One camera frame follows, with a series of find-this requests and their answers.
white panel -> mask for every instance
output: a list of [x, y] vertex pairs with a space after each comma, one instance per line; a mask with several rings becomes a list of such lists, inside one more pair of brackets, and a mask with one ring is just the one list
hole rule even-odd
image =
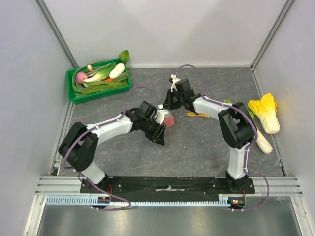
[[45, 0], [79, 65], [249, 65], [285, 0]]
[[33, 1], [0, 7], [0, 235], [22, 235], [66, 106], [65, 55]]
[[276, 139], [315, 220], [315, 2], [297, 0], [257, 67], [262, 93], [278, 102]]

green plastic tray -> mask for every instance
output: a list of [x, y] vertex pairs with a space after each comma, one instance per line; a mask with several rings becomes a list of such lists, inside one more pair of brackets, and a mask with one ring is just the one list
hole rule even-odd
[[[99, 63], [94, 63], [94, 64], [92, 64], [92, 66], [106, 65], [106, 64], [109, 64], [109, 63], [112, 63], [112, 62], [116, 62], [118, 64], [121, 61], [120, 61], [119, 58], [117, 58], [117, 59], [114, 59], [114, 60], [107, 60], [107, 61], [102, 61], [102, 62], [99, 62]], [[75, 71], [77, 69], [78, 68], [75, 68], [75, 69], [72, 69], [72, 70], [68, 70], [65, 73], [65, 78], [66, 78], [66, 81], [67, 81], [68, 100], [70, 102], [74, 102], [74, 104], [88, 102], [88, 101], [92, 101], [92, 100], [95, 100], [95, 99], [99, 99], [101, 97], [107, 97], [107, 96], [115, 95], [115, 94], [118, 94], [118, 93], [127, 92], [127, 91], [130, 90], [131, 81], [130, 81], [130, 77], [128, 75], [128, 77], [127, 77], [128, 85], [126, 85], [126, 86], [122, 86], [122, 87], [119, 87], [119, 88], [113, 88], [113, 89], [102, 91], [102, 92], [96, 92], [96, 93], [92, 93], [92, 94], [89, 94], [89, 95], [86, 95], [86, 96], [82, 96], [82, 97], [77, 97], [76, 98], [75, 95], [76, 95], [77, 92], [74, 91], [73, 88], [72, 88], [72, 76], [73, 76], [73, 74], [75, 73]]]

purple cable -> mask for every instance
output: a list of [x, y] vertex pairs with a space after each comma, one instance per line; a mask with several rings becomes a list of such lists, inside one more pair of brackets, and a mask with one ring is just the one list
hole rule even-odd
[[233, 106], [230, 106], [230, 105], [227, 105], [225, 103], [222, 103], [222, 102], [219, 102], [219, 101], [216, 101], [216, 100], [213, 100], [213, 99], [210, 99], [210, 98], [206, 98], [204, 96], [204, 93], [203, 93], [203, 90], [204, 90], [204, 83], [205, 83], [205, 77], [203, 76], [203, 74], [201, 73], [201, 71], [195, 67], [194, 65], [190, 65], [190, 64], [185, 64], [185, 65], [182, 65], [180, 67], [177, 68], [177, 70], [174, 72], [174, 75], [176, 75], [176, 73], [183, 67], [185, 66], [190, 66], [192, 68], [194, 68], [200, 75], [201, 79], [202, 79], [202, 87], [201, 87], [201, 97], [206, 101], [206, 102], [211, 102], [211, 103], [214, 103], [216, 105], [220, 105], [220, 106], [223, 106], [223, 107], [227, 107], [227, 108], [231, 108], [237, 112], [239, 112], [244, 118], [245, 120], [247, 120], [247, 122], [250, 124], [250, 126], [252, 127], [254, 133], [255, 133], [255, 138], [253, 141], [251, 141], [246, 147], [245, 147], [245, 154], [244, 154], [244, 162], [243, 162], [243, 171], [244, 173], [249, 176], [249, 177], [262, 177], [265, 181], [266, 181], [266, 185], [267, 185], [267, 195], [266, 195], [266, 198], [264, 199], [264, 201], [256, 206], [256, 207], [251, 207], [251, 208], [248, 208], [248, 209], [241, 209], [241, 210], [237, 210], [235, 209], [234, 211], [249, 211], [249, 210], [255, 210], [255, 209], [258, 209], [260, 207], [262, 207], [263, 205], [266, 204], [268, 198], [269, 198], [269, 193], [270, 193], [270, 187], [269, 187], [269, 183], [268, 183], [268, 180], [265, 176], [261, 175], [261, 174], [249, 174], [247, 171], [246, 171], [246, 165], [247, 165], [247, 159], [248, 159], [248, 152], [250, 150], [250, 147], [257, 141], [257, 138], [258, 138], [258, 133], [257, 133], [257, 128], [256, 126], [254, 125], [254, 123], [251, 121], [251, 119], [243, 112], [241, 111], [240, 109], [236, 108], [236, 107], [233, 107]]
[[[138, 89], [138, 88], [145, 88], [145, 89], [150, 90], [150, 91], [155, 95], [155, 97], [157, 98], [158, 104], [160, 104], [160, 100], [159, 100], [159, 98], [158, 98], [158, 95], [157, 95], [151, 88], [149, 88], [149, 87], [147, 87], [147, 86], [136, 86], [136, 87], [132, 88], [132, 89], [129, 91], [129, 93], [127, 94], [127, 97], [126, 97], [126, 100], [125, 100], [124, 111], [123, 111], [122, 115], [118, 118], [118, 120], [120, 120], [121, 118], [123, 118], [123, 116], [124, 116], [125, 113], [126, 113], [126, 110], [127, 110], [127, 103], [128, 103], [128, 99], [129, 99], [129, 96], [130, 96], [131, 92], [134, 91], [135, 89]], [[105, 126], [105, 125], [112, 124], [112, 123], [115, 123], [115, 122], [117, 122], [117, 119], [104, 122], [104, 123], [98, 125], [98, 127], [103, 127], [103, 126]], [[64, 159], [63, 159], [63, 168], [65, 168], [65, 169], [72, 169], [72, 167], [66, 167], [66, 166], [65, 166], [66, 161], [67, 161], [67, 159], [68, 159], [70, 153], [71, 153], [72, 150], [74, 149], [75, 145], [76, 145], [85, 135], [87, 135], [89, 132], [91, 132], [91, 131], [93, 131], [93, 130], [96, 130], [96, 128], [97, 128], [97, 125], [94, 126], [94, 127], [91, 128], [91, 129], [85, 131], [83, 134], [81, 134], [81, 135], [73, 142], [73, 144], [70, 146], [68, 152], [67, 152], [66, 155], [64, 156]], [[108, 194], [109, 196], [111, 196], [111, 197], [113, 197], [113, 198], [116, 198], [116, 199], [119, 199], [119, 200], [122, 200], [122, 201], [124, 201], [124, 202], [129, 203], [128, 206], [124, 206], [124, 207], [120, 207], [120, 208], [99, 209], [99, 210], [103, 210], [103, 211], [124, 210], [124, 209], [127, 209], [128, 207], [131, 206], [131, 202], [128, 201], [127, 199], [118, 197], [118, 196], [116, 196], [116, 195], [114, 195], [114, 194], [110, 194], [110, 193], [108, 193], [108, 192], [106, 192], [106, 191], [100, 189], [99, 187], [97, 187], [97, 185], [94, 184], [90, 179], [87, 178], [87, 180], [88, 180], [88, 181], [90, 182], [90, 184], [91, 184], [94, 188], [96, 188], [98, 191], [100, 191], [100, 192], [102, 192], [102, 193], [105, 193], [105, 194]]]

